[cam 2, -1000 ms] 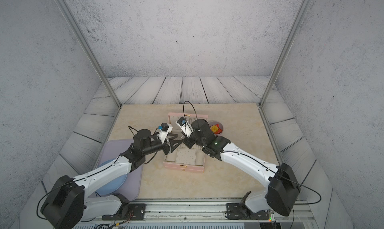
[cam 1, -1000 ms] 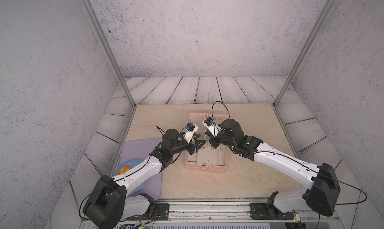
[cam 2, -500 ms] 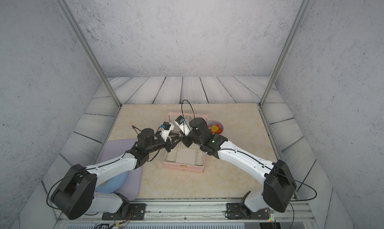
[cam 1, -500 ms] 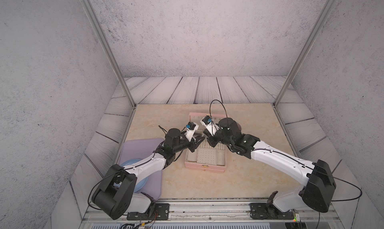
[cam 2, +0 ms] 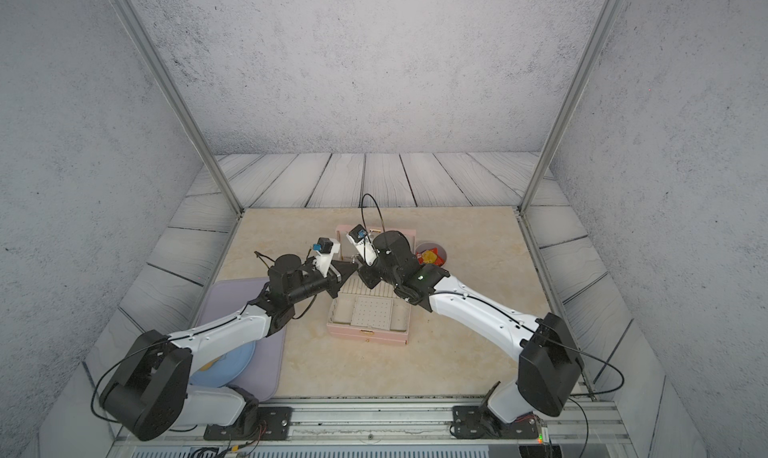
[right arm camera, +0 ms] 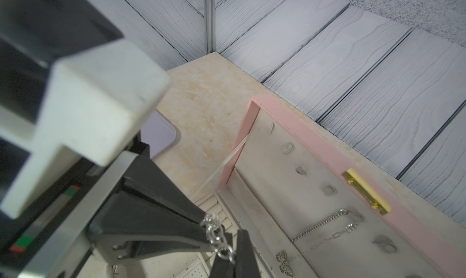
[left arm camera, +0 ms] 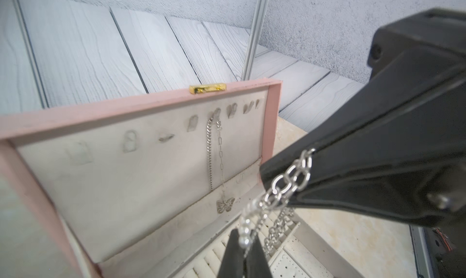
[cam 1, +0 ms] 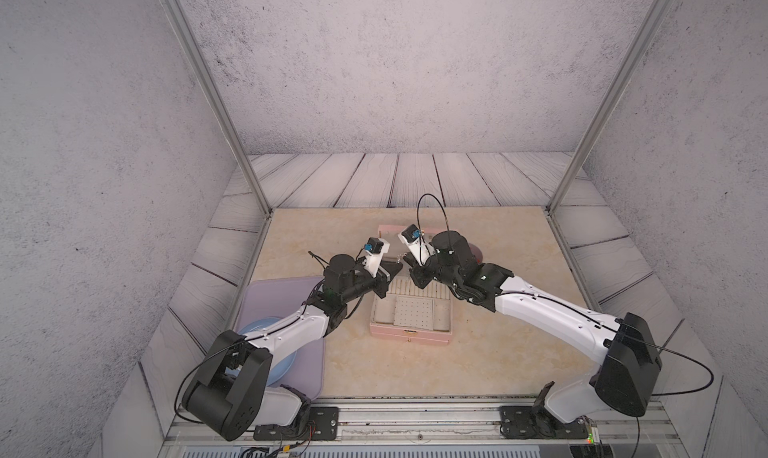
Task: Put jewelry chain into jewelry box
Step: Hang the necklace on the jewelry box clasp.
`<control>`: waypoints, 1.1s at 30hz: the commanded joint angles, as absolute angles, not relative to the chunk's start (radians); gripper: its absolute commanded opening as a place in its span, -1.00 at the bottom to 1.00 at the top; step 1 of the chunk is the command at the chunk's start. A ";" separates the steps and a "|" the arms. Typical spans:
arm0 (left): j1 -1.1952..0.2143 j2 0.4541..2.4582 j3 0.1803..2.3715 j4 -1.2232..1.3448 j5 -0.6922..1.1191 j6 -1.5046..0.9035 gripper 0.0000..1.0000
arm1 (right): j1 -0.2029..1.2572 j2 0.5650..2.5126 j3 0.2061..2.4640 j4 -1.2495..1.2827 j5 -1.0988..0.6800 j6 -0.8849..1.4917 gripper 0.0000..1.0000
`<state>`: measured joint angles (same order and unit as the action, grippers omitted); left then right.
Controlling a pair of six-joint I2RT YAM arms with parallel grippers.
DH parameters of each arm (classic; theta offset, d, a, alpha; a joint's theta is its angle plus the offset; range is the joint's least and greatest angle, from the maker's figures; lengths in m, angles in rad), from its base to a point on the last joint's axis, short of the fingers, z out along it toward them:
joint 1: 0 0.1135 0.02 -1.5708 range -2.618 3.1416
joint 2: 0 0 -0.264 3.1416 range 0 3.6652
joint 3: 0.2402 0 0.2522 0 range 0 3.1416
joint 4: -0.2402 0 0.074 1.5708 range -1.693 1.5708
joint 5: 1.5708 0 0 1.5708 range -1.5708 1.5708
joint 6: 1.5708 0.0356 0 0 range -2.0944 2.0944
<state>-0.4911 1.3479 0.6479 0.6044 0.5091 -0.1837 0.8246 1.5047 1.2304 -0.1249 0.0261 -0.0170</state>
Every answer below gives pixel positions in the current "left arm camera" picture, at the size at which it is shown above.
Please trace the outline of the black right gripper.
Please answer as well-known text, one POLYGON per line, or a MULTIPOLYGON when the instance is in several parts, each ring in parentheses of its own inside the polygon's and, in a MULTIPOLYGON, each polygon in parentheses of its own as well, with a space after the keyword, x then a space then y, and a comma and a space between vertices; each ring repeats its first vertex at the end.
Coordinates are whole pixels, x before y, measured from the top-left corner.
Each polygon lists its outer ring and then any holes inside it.
POLYGON ((415 46, 428 46, 466 56, 466 13, 432 8, 377 29, 367 60, 371 78, 415 46))

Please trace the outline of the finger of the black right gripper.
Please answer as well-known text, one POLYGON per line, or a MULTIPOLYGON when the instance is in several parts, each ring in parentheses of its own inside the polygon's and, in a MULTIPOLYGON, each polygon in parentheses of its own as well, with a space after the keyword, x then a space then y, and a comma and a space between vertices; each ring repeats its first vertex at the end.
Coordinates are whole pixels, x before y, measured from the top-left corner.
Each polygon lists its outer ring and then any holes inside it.
POLYGON ((466 60, 411 48, 316 129, 260 167, 265 188, 311 152, 290 205, 420 227, 466 220, 466 60))

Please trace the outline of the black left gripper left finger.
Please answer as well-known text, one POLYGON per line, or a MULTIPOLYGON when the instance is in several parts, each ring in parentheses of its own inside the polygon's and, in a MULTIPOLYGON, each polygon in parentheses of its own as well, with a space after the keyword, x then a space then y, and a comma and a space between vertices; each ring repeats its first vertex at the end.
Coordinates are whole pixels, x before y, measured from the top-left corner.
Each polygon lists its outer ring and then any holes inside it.
POLYGON ((243 277, 244 251, 239 245, 238 229, 230 232, 222 263, 218 271, 218 278, 242 278, 243 277))

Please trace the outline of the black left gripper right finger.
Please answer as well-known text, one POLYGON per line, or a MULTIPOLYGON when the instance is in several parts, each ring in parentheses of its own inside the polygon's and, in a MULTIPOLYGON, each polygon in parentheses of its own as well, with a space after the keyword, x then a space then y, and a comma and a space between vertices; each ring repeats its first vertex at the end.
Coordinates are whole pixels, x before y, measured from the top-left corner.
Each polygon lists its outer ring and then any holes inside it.
POLYGON ((268 261, 258 238, 255 238, 246 256, 246 278, 272 278, 268 261))

